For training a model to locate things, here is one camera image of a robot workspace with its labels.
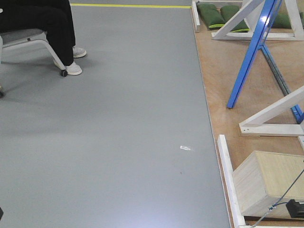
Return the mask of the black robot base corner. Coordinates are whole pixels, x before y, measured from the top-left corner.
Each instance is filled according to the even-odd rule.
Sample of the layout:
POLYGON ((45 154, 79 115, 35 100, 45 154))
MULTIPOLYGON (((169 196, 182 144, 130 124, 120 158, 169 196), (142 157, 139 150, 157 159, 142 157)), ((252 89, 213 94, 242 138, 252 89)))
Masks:
POLYGON ((0 208, 0 220, 1 220, 2 217, 3 217, 3 214, 4 214, 4 212, 3 212, 2 208, 0 208))

